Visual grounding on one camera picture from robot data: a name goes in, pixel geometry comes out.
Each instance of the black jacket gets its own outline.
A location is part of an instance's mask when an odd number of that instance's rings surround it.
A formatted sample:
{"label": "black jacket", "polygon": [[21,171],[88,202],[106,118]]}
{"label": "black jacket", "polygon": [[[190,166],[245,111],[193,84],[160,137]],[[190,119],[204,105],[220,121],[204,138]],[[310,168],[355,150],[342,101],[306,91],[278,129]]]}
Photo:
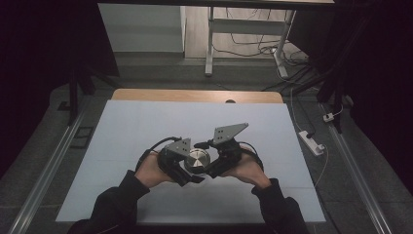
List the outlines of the black jacket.
{"label": "black jacket", "polygon": [[[298,203],[290,197],[284,199],[276,178],[271,178],[271,183],[262,190],[252,189],[267,226],[279,234],[309,233]],[[139,227],[135,226],[136,202],[146,193],[149,189],[133,171],[128,171],[119,187],[111,187],[97,197],[91,218],[77,221],[68,234],[139,233]]]}

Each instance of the hand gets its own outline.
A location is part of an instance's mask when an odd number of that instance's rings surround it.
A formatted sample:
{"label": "hand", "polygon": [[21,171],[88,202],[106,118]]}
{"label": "hand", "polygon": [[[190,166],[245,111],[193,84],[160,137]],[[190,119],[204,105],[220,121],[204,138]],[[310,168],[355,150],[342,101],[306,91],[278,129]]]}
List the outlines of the hand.
{"label": "hand", "polygon": [[151,152],[146,157],[134,176],[148,188],[165,181],[173,182],[173,179],[158,167],[158,153],[155,152]]}
{"label": "hand", "polygon": [[228,170],[221,176],[235,177],[242,182],[255,185],[258,189],[263,189],[271,185],[271,181],[255,162],[255,159],[245,153],[242,154],[241,160],[235,168]]}

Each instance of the power strip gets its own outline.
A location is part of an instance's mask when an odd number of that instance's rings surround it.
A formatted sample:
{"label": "power strip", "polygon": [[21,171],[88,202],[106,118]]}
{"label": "power strip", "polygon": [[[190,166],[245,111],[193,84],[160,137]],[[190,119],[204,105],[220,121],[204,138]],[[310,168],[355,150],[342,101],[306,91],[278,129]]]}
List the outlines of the power strip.
{"label": "power strip", "polygon": [[322,144],[316,144],[312,137],[307,138],[307,134],[307,131],[302,131],[298,133],[298,135],[307,144],[307,146],[310,148],[310,150],[315,156],[320,156],[321,154],[323,154],[324,146]]}

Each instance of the person's left hand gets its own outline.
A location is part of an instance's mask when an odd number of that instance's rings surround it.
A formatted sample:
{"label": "person's left hand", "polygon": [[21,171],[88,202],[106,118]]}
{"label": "person's left hand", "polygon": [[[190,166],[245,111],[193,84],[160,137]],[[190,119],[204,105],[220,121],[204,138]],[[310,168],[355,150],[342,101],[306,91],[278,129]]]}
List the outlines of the person's left hand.
{"label": "person's left hand", "polygon": [[173,182],[173,179],[158,167],[158,153],[155,152],[151,152],[146,157],[134,176],[148,188],[165,181]]}

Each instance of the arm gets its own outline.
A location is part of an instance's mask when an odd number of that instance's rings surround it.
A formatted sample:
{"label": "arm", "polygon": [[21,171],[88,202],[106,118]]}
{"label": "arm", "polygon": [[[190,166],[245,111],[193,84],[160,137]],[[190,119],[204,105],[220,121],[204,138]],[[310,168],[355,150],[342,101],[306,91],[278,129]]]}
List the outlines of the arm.
{"label": "arm", "polygon": [[254,185],[252,194],[258,197],[265,223],[275,233],[309,233],[298,203],[290,197],[284,198],[279,181],[276,178],[268,179],[252,157],[243,154],[237,167],[222,176],[233,176]]}
{"label": "arm", "polygon": [[149,188],[172,179],[158,167],[158,155],[150,154],[134,173],[127,171],[118,187],[101,193],[90,219],[77,221],[68,234],[128,233],[136,223],[136,202]]}

